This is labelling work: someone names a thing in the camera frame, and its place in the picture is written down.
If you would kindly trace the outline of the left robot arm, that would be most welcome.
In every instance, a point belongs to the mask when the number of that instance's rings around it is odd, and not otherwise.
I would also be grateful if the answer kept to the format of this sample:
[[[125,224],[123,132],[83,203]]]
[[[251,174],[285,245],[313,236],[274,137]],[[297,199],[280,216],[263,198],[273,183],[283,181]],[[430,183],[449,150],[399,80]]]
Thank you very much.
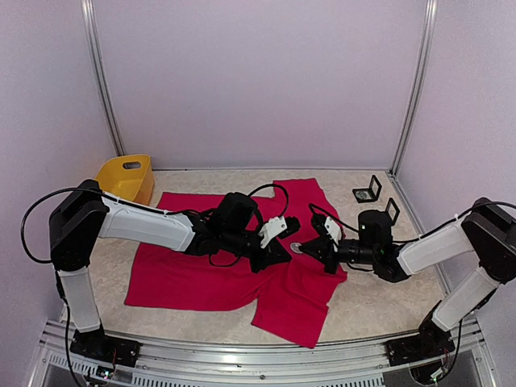
[[[133,368],[140,344],[107,335],[98,313],[89,275],[90,256],[98,239],[124,239],[180,252],[213,257],[229,252],[247,258],[258,273],[291,255],[281,245],[300,229],[295,217],[280,214],[264,219],[252,193],[228,193],[214,208],[160,210],[122,199],[87,179],[79,186],[56,191],[66,199],[48,220],[50,257],[56,287],[75,325],[67,335],[67,354]]]

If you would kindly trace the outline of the magenta t-shirt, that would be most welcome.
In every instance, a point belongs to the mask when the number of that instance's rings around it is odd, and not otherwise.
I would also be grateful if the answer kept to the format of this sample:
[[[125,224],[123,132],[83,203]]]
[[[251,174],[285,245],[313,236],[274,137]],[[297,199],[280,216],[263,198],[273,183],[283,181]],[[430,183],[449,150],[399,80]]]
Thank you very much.
[[[142,243],[131,268],[127,306],[223,312],[256,302],[252,325],[303,347],[318,342],[328,303],[347,272],[294,254],[286,264],[253,273],[247,259],[229,252],[187,256]]]

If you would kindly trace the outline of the aluminium front rail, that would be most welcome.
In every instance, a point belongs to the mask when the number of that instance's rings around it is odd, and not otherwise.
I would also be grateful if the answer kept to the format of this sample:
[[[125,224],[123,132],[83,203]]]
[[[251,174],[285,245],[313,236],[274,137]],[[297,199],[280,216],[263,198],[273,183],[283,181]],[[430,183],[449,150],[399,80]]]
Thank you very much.
[[[415,331],[319,344],[220,344],[159,339],[108,331],[140,343],[135,367],[117,365],[106,386],[396,386],[414,385],[410,371],[436,361],[391,366],[386,343]],[[47,321],[22,386],[71,385],[65,324]],[[501,386],[475,319],[464,322],[460,354],[437,386]]]

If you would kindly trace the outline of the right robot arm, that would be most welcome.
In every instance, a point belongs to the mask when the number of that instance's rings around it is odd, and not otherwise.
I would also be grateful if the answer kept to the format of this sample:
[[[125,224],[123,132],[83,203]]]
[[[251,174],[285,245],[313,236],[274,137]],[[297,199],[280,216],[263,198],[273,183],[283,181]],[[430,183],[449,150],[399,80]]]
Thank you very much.
[[[344,223],[311,204],[311,224],[318,236],[305,243],[292,243],[296,253],[321,262],[326,273],[334,274],[341,264],[369,265],[380,279],[398,283],[422,270],[472,252],[477,267],[438,302],[423,319],[415,335],[392,339],[386,344],[392,366],[422,361],[456,351],[458,341],[451,330],[469,313],[480,309],[497,288],[515,278],[515,219],[507,213],[506,202],[479,198],[462,214],[434,230],[407,241],[394,241],[397,221],[390,210],[365,210],[358,215],[357,238],[343,235]]]

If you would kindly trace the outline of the right aluminium post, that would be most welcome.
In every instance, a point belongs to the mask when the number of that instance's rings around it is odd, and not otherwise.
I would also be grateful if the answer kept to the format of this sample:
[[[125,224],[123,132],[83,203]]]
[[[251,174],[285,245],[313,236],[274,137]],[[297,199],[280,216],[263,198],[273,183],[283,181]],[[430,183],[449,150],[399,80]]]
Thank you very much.
[[[406,113],[402,123],[402,131],[394,153],[393,162],[390,167],[390,175],[396,179],[399,175],[402,162],[410,141],[413,130],[414,120],[418,111],[418,104],[422,96],[422,90],[426,79],[427,66],[431,57],[431,46],[435,33],[435,23],[439,2],[437,0],[427,0],[425,14],[422,25],[422,36],[418,49],[418,56],[414,70],[414,78],[410,89],[410,96]]]

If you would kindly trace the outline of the yellow plastic basket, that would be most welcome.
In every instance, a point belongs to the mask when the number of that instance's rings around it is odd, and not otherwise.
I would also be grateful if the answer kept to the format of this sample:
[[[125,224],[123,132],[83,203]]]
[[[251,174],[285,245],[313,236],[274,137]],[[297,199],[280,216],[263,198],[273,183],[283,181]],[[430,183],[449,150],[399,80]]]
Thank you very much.
[[[95,180],[103,191],[148,205],[154,190],[152,159],[146,154],[112,158],[100,168]]]

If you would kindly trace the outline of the black brooch display box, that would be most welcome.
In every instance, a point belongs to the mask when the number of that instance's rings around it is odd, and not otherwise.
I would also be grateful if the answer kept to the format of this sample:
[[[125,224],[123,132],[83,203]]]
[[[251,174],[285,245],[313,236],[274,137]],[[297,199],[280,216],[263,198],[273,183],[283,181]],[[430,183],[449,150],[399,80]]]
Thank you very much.
[[[352,193],[353,193],[355,200],[358,203],[370,203],[370,202],[376,202],[379,199],[382,188],[383,188],[383,186],[382,186],[380,180],[378,179],[378,177],[375,174],[373,174],[369,181],[368,187],[354,188],[354,189],[352,189]],[[358,199],[356,197],[356,193],[360,192],[360,191],[365,191],[366,193],[368,193],[369,198],[367,200]]]

